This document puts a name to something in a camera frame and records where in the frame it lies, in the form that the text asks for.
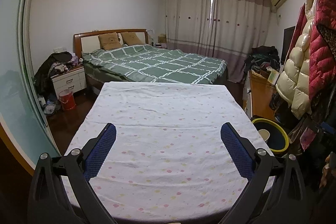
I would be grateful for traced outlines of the paper cup with dots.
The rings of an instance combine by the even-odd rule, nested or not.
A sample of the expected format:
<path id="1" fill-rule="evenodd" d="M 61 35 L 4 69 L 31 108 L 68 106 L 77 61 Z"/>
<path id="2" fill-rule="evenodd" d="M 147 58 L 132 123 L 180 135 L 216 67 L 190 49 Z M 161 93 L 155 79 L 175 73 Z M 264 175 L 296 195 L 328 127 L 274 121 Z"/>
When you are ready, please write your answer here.
<path id="1" fill-rule="evenodd" d="M 262 139 L 264 140 L 264 142 L 267 142 L 269 137 L 270 137 L 270 132 L 266 129 L 260 129 L 258 130 L 260 136 L 262 137 Z"/>

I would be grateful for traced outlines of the sliding wardrobe door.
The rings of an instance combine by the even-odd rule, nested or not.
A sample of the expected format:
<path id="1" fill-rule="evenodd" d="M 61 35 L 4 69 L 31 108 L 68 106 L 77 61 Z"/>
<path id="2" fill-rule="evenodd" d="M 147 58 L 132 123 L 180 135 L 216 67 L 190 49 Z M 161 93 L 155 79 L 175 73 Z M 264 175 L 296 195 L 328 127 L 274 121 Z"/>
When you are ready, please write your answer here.
<path id="1" fill-rule="evenodd" d="M 1 139 L 30 174 L 41 153 L 59 150 L 38 106 L 27 67 L 27 0 L 1 0 Z"/>

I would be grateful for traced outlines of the red bucket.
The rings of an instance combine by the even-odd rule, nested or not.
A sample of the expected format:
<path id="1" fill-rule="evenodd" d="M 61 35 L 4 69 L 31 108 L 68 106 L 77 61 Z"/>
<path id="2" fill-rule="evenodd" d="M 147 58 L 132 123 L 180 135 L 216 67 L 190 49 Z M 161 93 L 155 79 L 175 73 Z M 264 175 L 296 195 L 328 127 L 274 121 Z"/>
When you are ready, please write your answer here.
<path id="1" fill-rule="evenodd" d="M 59 93 L 59 101 L 64 111 L 69 111 L 76 107 L 73 92 L 69 89 L 63 90 Z"/>

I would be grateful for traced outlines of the cream puffer jacket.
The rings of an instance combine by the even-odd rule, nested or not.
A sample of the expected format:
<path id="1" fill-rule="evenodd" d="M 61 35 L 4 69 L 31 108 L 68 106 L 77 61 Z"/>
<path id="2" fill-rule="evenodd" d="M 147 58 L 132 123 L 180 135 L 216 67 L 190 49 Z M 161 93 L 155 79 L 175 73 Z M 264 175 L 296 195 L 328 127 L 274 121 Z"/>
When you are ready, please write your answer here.
<path id="1" fill-rule="evenodd" d="M 285 64 L 276 83 L 278 94 L 298 119 L 310 108 L 309 48 L 317 2 L 318 0 L 306 0 L 301 7 Z"/>

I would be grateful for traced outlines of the white dotted table cloth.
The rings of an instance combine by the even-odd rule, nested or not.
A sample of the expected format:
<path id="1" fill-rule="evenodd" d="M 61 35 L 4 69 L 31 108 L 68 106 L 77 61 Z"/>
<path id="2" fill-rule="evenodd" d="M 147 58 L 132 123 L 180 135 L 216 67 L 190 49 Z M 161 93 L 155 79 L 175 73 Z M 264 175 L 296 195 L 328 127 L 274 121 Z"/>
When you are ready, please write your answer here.
<path id="1" fill-rule="evenodd" d="M 90 180 L 111 216 L 202 223 L 222 217 L 247 184 L 221 140 L 227 122 L 256 148 L 267 147 L 223 85 L 110 82 L 69 149 L 114 124 L 116 141 Z"/>

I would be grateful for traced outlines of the white bedside cabinet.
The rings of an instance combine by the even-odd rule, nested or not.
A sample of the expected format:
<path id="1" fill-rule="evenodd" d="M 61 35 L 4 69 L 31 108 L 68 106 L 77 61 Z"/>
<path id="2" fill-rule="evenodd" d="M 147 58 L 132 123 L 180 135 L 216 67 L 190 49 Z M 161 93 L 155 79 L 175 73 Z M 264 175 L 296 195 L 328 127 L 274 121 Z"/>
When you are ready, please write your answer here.
<path id="1" fill-rule="evenodd" d="M 64 90 L 70 90 L 73 93 L 87 88 L 85 71 L 82 65 L 78 65 L 68 72 L 51 77 L 57 98 Z"/>

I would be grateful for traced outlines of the dark clothes pile on cabinet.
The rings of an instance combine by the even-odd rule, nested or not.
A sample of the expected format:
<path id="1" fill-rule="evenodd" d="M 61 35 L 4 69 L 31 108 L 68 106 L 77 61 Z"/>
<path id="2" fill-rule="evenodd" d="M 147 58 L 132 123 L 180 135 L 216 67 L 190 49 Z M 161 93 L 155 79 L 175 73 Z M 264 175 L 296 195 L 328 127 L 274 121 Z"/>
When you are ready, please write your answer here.
<path id="1" fill-rule="evenodd" d="M 68 51 L 52 53 L 34 75 L 34 87 L 37 94 L 45 100 L 58 99 L 51 77 L 61 75 L 81 65 L 76 55 Z"/>

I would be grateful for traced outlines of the clothes pile on desk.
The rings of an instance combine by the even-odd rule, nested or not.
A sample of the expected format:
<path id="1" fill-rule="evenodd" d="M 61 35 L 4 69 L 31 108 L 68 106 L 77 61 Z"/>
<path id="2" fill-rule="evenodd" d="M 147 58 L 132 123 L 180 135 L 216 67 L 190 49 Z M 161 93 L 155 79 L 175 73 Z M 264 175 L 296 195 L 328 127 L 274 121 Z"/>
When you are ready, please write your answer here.
<path id="1" fill-rule="evenodd" d="M 275 46 L 260 46 L 252 48 L 251 53 L 244 60 L 243 77 L 246 78 L 248 71 L 254 70 L 259 73 L 261 69 L 271 67 L 276 71 L 280 69 L 280 58 Z"/>

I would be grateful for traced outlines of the wooden bed headboard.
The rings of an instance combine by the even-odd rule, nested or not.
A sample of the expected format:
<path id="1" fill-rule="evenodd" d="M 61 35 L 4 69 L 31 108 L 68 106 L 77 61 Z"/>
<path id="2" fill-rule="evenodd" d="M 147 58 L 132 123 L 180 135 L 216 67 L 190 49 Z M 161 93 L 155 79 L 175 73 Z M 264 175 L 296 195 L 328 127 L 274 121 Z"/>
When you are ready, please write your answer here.
<path id="1" fill-rule="evenodd" d="M 92 53 L 99 49 L 116 50 L 124 44 L 132 46 L 145 43 L 149 43 L 147 30 L 145 29 L 96 30 L 73 36 L 73 48 L 77 57 L 82 57 L 83 53 Z"/>

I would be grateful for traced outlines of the green checked bed quilt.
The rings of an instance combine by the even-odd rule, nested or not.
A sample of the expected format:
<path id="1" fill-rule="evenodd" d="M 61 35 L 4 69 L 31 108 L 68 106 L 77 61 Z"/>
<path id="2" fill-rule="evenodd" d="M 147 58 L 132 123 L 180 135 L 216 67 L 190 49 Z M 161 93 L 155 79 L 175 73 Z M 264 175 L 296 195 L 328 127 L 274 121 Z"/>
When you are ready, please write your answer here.
<path id="1" fill-rule="evenodd" d="M 226 77 L 222 59 L 147 44 L 116 50 L 95 50 L 82 55 L 87 73 L 113 77 L 116 81 L 144 83 L 214 84 Z"/>

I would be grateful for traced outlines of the left brown pillow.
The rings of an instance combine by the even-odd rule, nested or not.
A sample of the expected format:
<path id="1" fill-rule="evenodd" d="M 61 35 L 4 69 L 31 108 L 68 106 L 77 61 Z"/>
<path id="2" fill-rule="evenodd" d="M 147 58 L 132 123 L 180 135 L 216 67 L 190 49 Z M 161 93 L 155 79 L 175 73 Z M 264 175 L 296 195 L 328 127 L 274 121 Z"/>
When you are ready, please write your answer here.
<path id="1" fill-rule="evenodd" d="M 122 47 L 116 32 L 99 35 L 98 39 L 100 42 L 100 48 L 105 51 L 116 50 Z"/>

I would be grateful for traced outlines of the brown pillow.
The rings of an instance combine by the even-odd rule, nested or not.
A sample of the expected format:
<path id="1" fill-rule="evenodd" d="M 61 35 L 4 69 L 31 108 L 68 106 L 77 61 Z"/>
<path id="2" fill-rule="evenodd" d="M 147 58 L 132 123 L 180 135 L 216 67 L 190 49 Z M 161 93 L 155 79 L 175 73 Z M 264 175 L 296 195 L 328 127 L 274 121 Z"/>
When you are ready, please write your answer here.
<path id="1" fill-rule="evenodd" d="M 122 47 L 116 32 L 99 35 L 98 39 L 100 42 L 100 48 L 105 51 L 116 50 Z"/>
<path id="2" fill-rule="evenodd" d="M 128 46 L 142 45 L 144 42 L 136 35 L 135 32 L 122 32 L 123 43 Z"/>

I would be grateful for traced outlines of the black monitor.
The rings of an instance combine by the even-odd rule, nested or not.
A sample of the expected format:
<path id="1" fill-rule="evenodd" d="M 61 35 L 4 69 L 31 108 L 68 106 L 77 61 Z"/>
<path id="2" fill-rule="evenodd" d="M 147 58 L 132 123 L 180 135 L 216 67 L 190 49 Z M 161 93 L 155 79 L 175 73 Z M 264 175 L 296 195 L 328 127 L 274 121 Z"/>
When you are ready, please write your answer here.
<path id="1" fill-rule="evenodd" d="M 284 29 L 282 52 L 281 52 L 281 65 L 285 64 L 286 56 L 291 44 L 291 40 L 294 34 L 295 26 Z"/>

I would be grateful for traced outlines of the right brown pillow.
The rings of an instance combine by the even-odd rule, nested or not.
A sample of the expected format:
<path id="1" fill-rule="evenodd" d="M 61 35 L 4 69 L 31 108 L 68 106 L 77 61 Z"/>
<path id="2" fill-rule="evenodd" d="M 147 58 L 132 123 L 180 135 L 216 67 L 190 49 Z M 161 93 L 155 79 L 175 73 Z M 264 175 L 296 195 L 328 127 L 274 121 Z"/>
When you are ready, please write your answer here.
<path id="1" fill-rule="evenodd" d="M 123 43 L 128 46 L 142 45 L 144 42 L 136 35 L 135 32 L 122 32 Z"/>

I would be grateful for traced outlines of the pink white curtain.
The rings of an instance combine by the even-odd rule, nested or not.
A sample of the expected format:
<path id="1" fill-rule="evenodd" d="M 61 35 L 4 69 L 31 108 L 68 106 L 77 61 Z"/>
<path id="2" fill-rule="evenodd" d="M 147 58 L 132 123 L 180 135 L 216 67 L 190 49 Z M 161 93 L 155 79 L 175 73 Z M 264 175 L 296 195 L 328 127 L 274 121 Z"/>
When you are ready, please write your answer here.
<path id="1" fill-rule="evenodd" d="M 228 79 L 239 82 L 252 48 L 266 41 L 270 16 L 270 0 L 166 0 L 167 46 L 222 59 Z"/>

